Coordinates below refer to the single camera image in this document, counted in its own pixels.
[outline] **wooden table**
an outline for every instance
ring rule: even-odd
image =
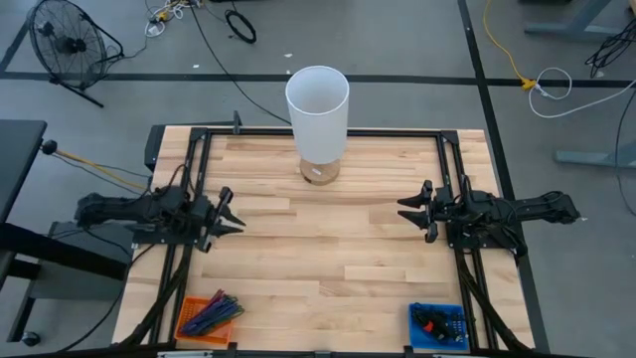
[[[166,127],[154,186],[166,185],[183,162],[190,129]],[[484,132],[458,134],[473,188],[497,194]],[[442,226],[437,241],[426,244],[424,232],[397,214],[396,199],[416,194],[424,179],[440,186],[434,140],[350,137],[338,179],[322,187],[299,174],[292,136],[215,135],[212,143],[206,194],[216,198],[231,187],[232,210],[247,227],[217,239],[207,254],[194,251],[186,294],[211,297],[222,288],[238,297],[246,310],[232,336],[238,349],[401,352],[409,344],[410,302],[461,304]],[[452,185],[458,192],[456,180]],[[157,246],[131,269],[113,341],[127,336],[155,300],[165,251]],[[493,305],[534,346],[513,256],[483,250],[482,257]],[[485,347],[481,310],[473,304]],[[168,338],[172,306],[160,341]]]

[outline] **orange container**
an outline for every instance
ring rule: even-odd
[[[179,313],[179,322],[177,329],[175,330],[175,339],[187,340],[192,342],[204,342],[211,344],[221,344],[227,346],[230,343],[230,336],[232,335],[232,327],[234,326],[231,321],[221,324],[217,329],[209,332],[205,336],[187,336],[181,334],[181,327],[186,324],[192,317],[197,315],[204,307],[210,302],[209,298],[186,296],[181,305],[181,312]]]

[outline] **electric fan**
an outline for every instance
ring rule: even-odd
[[[31,45],[50,82],[103,107],[84,90],[105,77],[109,62],[124,57],[121,44],[67,0],[41,0],[31,9],[28,26]],[[101,34],[119,47],[117,54],[107,55]]]

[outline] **concrete floor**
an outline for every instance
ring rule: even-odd
[[[493,33],[515,55],[520,71],[533,77],[557,66],[576,80],[587,79],[583,62],[598,43],[527,36],[524,21],[554,21],[571,16],[581,1],[570,5],[529,5],[493,1]],[[18,32],[33,0],[0,2],[0,49]],[[126,54],[143,46],[145,6],[141,0],[76,1],[103,28],[111,31]],[[149,0],[150,5],[161,3]],[[485,0],[468,2],[484,71],[488,79],[512,79],[505,55],[485,37],[481,26]],[[198,12],[211,45],[235,74],[285,74],[306,66],[333,66],[348,75],[412,75],[474,78],[457,3],[444,0],[240,1],[239,9],[258,31],[258,42],[229,39],[230,30],[207,12]],[[598,25],[624,26],[626,0],[613,1]],[[228,5],[213,4],[217,14]],[[603,80],[632,80],[634,48],[604,69]],[[42,73],[28,37],[8,72]],[[166,33],[148,41],[148,49],[112,68],[116,74],[219,74],[221,69],[205,48],[192,15],[169,23]],[[252,98],[284,115],[284,83],[241,83]],[[620,199],[611,169],[557,164],[557,149],[609,151],[627,95],[562,119],[541,119],[528,108],[527,94],[518,88],[490,87],[497,124],[518,198],[550,190],[570,194],[588,218],[573,226],[531,223],[524,226],[530,247],[538,295],[554,353],[629,356],[636,350],[632,334],[636,315],[636,242],[630,216]],[[537,98],[542,112],[559,112],[593,101],[617,89],[574,89],[562,102]],[[103,101],[99,109],[64,89],[42,81],[0,80],[0,117],[43,119],[46,138],[63,150],[95,162],[143,171],[143,147],[152,124],[228,120],[239,110],[248,125],[276,125],[243,98],[232,84],[220,82],[107,81],[87,91]],[[636,137],[636,114],[626,117],[622,139]],[[483,128],[482,104],[476,86],[352,84],[350,125],[369,127]],[[633,174],[624,173],[628,198],[636,203]],[[10,221],[45,233],[53,221],[72,218],[76,201],[89,192],[126,195],[118,188],[50,157],[39,156],[14,207]],[[0,293],[0,337],[24,283],[7,282]],[[74,341],[108,308],[107,301],[41,300],[29,329],[45,336],[27,348],[0,343],[0,354],[49,352]],[[74,318],[82,312],[81,320]],[[109,343],[114,317],[82,347]]]

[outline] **blue box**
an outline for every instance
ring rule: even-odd
[[[459,314],[464,317],[464,311],[458,304],[432,304],[432,303],[411,303],[408,305],[408,336],[410,338],[410,346],[413,348],[425,348],[435,350],[468,350],[468,339],[466,339],[466,321],[452,321],[448,319],[448,325],[452,325],[456,332],[461,336],[458,341],[448,339],[440,342],[430,333],[425,332],[419,326],[417,321],[413,319],[412,311],[415,307],[423,307],[425,309],[434,309],[442,311],[450,317],[453,314]]]

